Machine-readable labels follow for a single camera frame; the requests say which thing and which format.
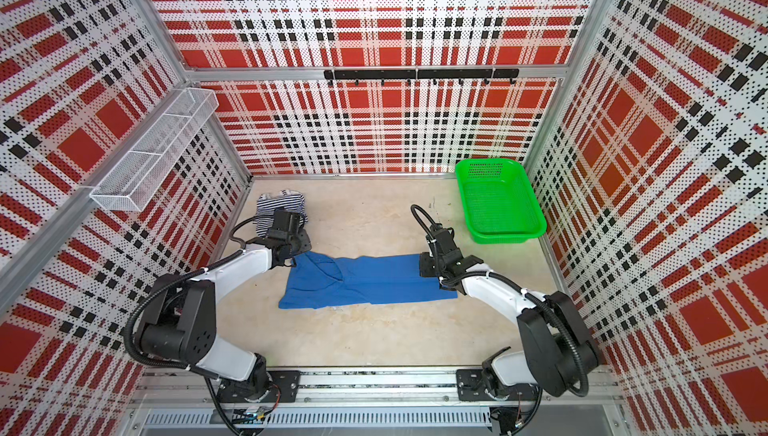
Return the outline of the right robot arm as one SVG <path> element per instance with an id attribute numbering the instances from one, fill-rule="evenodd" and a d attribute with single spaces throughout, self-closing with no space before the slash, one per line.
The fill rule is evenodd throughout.
<path id="1" fill-rule="evenodd" d="M 523 384 L 551 396 L 589 393 L 589 373 L 603 364 L 594 338 L 572 299 L 520 286 L 474 255 L 465 256 L 454 230 L 434 223 L 426 230 L 429 250 L 420 255 L 420 275 L 440 287 L 479 300 L 516 324 L 522 349 L 501 349 L 481 364 L 479 384 L 491 399 L 504 400 Z"/>

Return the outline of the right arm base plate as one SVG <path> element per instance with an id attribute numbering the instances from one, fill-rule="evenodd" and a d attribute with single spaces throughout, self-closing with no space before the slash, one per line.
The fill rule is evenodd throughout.
<path id="1" fill-rule="evenodd" d="M 533 402 L 537 398 L 534 385 L 516 383 L 506 385 L 489 369 L 469 368 L 456 371 L 457 393 L 460 401 L 523 401 Z"/>

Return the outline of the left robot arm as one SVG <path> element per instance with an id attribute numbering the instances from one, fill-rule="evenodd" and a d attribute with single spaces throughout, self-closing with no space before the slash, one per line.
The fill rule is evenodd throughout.
<path id="1" fill-rule="evenodd" d="M 283 207 L 264 216 L 266 236 L 243 240 L 238 249 L 186 274 L 159 277 L 128 316 L 126 352 L 147 367 L 175 368 L 230 381 L 258 378 L 260 356 L 218 334 L 217 305 L 234 290 L 277 267 L 288 267 L 311 249 L 304 214 Z"/>

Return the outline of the blue white striped tank top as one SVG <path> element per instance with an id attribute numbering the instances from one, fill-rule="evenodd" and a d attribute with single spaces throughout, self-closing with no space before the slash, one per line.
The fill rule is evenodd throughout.
<path id="1" fill-rule="evenodd" d="M 272 226 L 273 214 L 281 209 L 289 212 L 301 214 L 300 222 L 306 224 L 308 216 L 306 212 L 305 196 L 291 189 L 284 189 L 273 193 L 264 193 L 258 197 L 256 215 L 258 216 L 256 225 L 256 234 L 259 237 L 265 237 L 267 230 Z"/>

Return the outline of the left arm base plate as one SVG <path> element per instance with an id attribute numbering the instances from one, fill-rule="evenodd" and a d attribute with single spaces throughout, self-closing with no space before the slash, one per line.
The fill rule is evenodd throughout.
<path id="1" fill-rule="evenodd" d="M 296 400 L 300 376 L 297 370 L 264 370 L 244 381 L 223 379 L 216 396 L 222 403 L 292 403 Z"/>

